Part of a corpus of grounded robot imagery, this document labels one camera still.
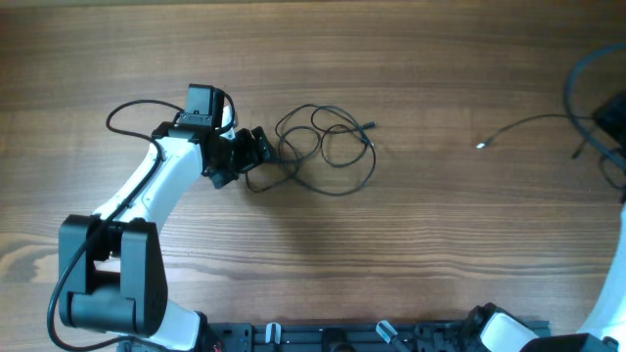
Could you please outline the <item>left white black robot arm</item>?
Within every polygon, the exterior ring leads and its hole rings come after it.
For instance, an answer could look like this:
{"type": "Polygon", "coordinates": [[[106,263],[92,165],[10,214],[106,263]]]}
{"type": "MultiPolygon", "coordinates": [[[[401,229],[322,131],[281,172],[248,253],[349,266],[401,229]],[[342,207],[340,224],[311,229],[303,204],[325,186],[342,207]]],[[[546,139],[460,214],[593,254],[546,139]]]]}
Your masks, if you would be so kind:
{"type": "Polygon", "coordinates": [[[192,84],[187,104],[145,136],[149,151],[122,188],[88,216],[70,215],[59,230],[59,279],[47,331],[70,351],[55,323],[111,333],[102,347],[221,351],[203,313],[168,297],[158,233],[180,197],[200,177],[220,189],[270,160],[262,128],[237,127],[230,95],[192,84]]]}

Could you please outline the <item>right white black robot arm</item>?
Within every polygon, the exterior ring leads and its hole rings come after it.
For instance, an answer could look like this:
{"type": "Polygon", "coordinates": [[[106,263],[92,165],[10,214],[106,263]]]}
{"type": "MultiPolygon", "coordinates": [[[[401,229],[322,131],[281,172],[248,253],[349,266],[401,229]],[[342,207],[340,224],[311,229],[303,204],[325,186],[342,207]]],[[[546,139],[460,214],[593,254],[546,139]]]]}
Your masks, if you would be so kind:
{"type": "Polygon", "coordinates": [[[625,349],[625,227],[600,296],[574,334],[541,337],[512,315],[495,309],[477,326],[478,345],[493,352],[623,351],[625,349]]]}

